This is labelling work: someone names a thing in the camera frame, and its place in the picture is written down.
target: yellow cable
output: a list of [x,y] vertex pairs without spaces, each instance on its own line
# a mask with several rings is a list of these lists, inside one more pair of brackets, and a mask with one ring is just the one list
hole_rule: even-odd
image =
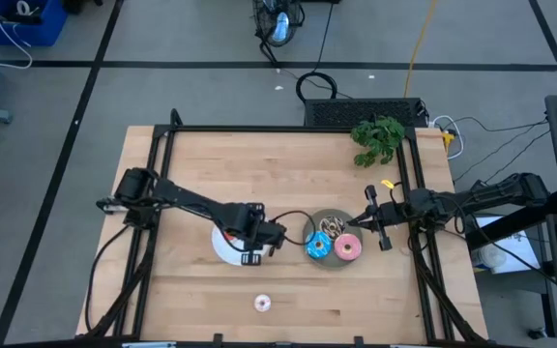
[[431,0],[431,6],[429,6],[429,12],[426,14],[425,24],[423,25],[423,30],[421,30],[421,35],[416,42],[416,47],[414,47],[414,53],[412,53],[412,59],[410,60],[410,67],[407,70],[407,79],[405,80],[405,91],[403,91],[403,97],[407,98],[407,92],[410,89],[410,77],[412,76],[412,69],[414,68],[414,60],[416,60],[416,55],[418,54],[418,48],[421,46],[421,42],[425,37],[426,27],[431,21],[433,16],[433,10],[435,10],[435,5],[437,5],[437,0]]

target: wooden tabletop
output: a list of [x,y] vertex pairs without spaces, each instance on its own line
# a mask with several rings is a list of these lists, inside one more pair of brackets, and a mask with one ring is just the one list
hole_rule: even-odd
[[[128,129],[114,189],[127,168],[146,165],[152,129]],[[439,130],[417,130],[417,136],[426,186],[453,190]],[[396,160],[356,167],[352,159],[361,149],[348,134],[180,132],[168,177],[221,202],[263,202],[270,218],[293,209],[313,214],[326,208],[356,216],[366,206],[366,185],[376,185],[381,203],[390,196],[380,181],[399,181]],[[407,161],[414,187],[409,155]],[[395,194],[402,200],[400,189]],[[99,247],[122,227],[123,217],[105,218]],[[305,217],[280,222],[293,239],[302,238]],[[211,230],[212,222],[200,217],[176,209],[163,212],[142,339],[209,341],[220,333],[225,341],[351,343],[361,335],[365,343],[426,343],[407,224],[387,228],[393,249],[384,252],[377,235],[364,230],[363,254],[338,271],[317,267],[300,246],[290,244],[265,257],[261,267],[231,266],[216,256]],[[111,245],[98,265],[93,324],[119,293],[131,234]],[[436,237],[449,297],[486,336],[465,242],[447,233]],[[267,312],[253,307],[260,294],[271,298]],[[443,337],[438,305],[430,297],[437,336]],[[135,305],[133,295],[128,332]],[[79,333],[85,332],[82,322]]]

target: blue bin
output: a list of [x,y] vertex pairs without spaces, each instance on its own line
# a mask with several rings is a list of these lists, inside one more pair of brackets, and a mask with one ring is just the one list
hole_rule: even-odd
[[[17,0],[0,0],[0,15],[16,9]],[[3,23],[3,27],[15,39],[17,44],[21,44],[21,40],[28,44],[36,46],[52,46],[57,41],[59,33],[61,33],[68,14],[62,7],[61,0],[25,0],[31,9],[40,6],[42,10],[41,18],[43,23],[40,25],[18,24],[13,31],[14,24]],[[6,38],[0,28],[0,44],[11,45],[13,43]]]

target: yellow clip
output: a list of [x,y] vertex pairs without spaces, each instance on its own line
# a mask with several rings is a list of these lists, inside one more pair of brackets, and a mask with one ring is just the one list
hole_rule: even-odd
[[385,185],[388,189],[394,189],[395,184],[391,183],[388,180],[382,180],[382,185]]

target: white paper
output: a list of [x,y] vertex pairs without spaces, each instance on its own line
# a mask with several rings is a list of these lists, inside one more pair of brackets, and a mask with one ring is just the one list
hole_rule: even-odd
[[[477,222],[480,227],[483,227],[498,218],[500,217],[477,217]],[[525,231],[519,231],[508,238],[497,241],[495,244],[511,251],[531,266],[535,268],[541,267],[541,265],[539,265],[539,261],[537,260],[537,255],[535,255],[534,250],[532,250],[530,240],[526,238]],[[507,261],[504,265],[492,268],[491,272],[493,274],[502,274],[526,270],[529,270],[529,268],[507,253]]]

